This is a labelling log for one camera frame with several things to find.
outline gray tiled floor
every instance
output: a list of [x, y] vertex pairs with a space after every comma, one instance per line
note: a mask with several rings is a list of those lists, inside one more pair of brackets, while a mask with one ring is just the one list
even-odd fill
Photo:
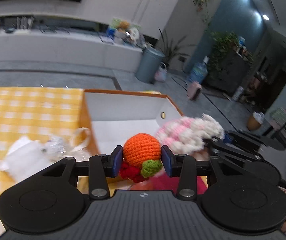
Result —
[[[35, 72], [26, 72], [26, 70], [34, 70]], [[42, 71], [52, 71], [52, 73], [44, 73]], [[93, 77], [88, 74], [106, 77]], [[214, 96], [207, 96], [208, 98], [206, 98], [205, 95], [201, 94], [196, 101], [190, 101], [187, 98], [184, 88], [174, 82], [172, 77], [185, 86], [184, 82], [172, 74], [168, 75], [166, 82], [156, 82], [152, 85], [137, 80], [133, 73], [91, 66], [44, 62], [0, 62], [0, 86], [40, 86], [42, 84], [51, 87], [68, 86], [69, 88], [114, 90], [115, 86], [111, 79], [114, 77], [117, 79], [122, 90], [160, 91], [162, 94], [169, 95], [185, 115], [201, 117], [203, 113], [209, 114], [226, 130], [233, 130], [234, 127], [236, 129], [246, 129], [246, 122], [251, 114], [240, 103], [230, 102], [227, 99]]]

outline brown wastebasket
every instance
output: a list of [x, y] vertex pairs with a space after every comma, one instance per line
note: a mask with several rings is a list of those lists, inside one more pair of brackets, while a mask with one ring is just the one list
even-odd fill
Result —
[[255, 120], [253, 114], [250, 115], [246, 127], [248, 128], [249, 131], [254, 131], [257, 130], [261, 127], [261, 124]]

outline pink and white knitted item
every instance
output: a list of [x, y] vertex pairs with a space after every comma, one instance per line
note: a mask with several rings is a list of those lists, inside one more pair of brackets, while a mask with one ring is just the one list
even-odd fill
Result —
[[157, 131], [155, 138], [174, 154], [191, 155], [204, 149], [203, 139], [214, 136], [223, 139], [224, 129], [211, 116], [203, 114], [202, 118], [184, 116], [167, 122]]

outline orange stuffed toy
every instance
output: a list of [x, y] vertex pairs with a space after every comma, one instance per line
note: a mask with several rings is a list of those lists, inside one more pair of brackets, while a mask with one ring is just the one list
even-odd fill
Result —
[[139, 133], [126, 141], [123, 158], [120, 175], [135, 183], [147, 180], [162, 169], [160, 143], [146, 133]]

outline yellow checkered tablecloth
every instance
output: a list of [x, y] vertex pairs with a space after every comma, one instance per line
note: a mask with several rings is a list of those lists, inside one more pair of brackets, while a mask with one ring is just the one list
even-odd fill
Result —
[[[46, 142], [49, 135], [69, 136], [79, 127], [83, 90], [0, 88], [0, 161], [21, 136]], [[14, 184], [0, 171], [0, 194]]]

